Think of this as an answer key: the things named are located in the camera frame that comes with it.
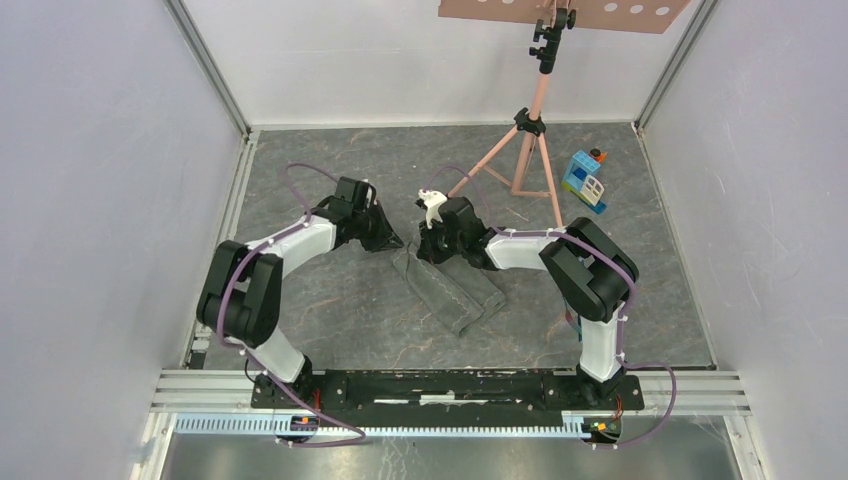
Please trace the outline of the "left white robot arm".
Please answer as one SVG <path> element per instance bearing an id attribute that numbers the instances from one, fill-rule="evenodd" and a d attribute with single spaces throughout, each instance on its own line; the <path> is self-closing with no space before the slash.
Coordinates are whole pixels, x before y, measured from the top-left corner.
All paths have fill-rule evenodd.
<path id="1" fill-rule="evenodd" d="M 357 241 L 370 253 L 402 247 L 365 180 L 341 177 L 335 192 L 293 225 L 248 243 L 226 240 L 213 254 L 196 318 L 226 346 L 238 347 L 277 379 L 275 392 L 290 407 L 314 394 L 311 362 L 278 326 L 284 278 L 307 261 Z"/>

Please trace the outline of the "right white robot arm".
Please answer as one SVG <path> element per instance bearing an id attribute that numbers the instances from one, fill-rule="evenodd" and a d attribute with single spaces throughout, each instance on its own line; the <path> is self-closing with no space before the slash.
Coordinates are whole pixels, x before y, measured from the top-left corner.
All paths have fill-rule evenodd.
<path id="1" fill-rule="evenodd" d="M 580 320 L 580 400 L 602 408 L 617 396 L 614 377 L 623 368 L 623 352 L 616 324 L 626 318 L 639 271 L 596 223 L 578 217 L 544 231 L 497 229 L 484 224 L 466 197 L 421 190 L 416 203 L 425 212 L 419 259 L 441 264 L 461 257 L 481 270 L 547 272 Z"/>

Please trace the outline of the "grey cloth napkin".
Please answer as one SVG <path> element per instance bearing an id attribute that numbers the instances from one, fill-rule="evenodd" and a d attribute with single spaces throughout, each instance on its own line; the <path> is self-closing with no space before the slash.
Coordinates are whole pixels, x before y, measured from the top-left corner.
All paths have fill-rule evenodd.
<path id="1" fill-rule="evenodd" d="M 461 257 L 433 264 L 416 257 L 410 244 L 391 264 L 435 319 L 456 337 L 489 320 L 507 303 L 505 293 Z"/>

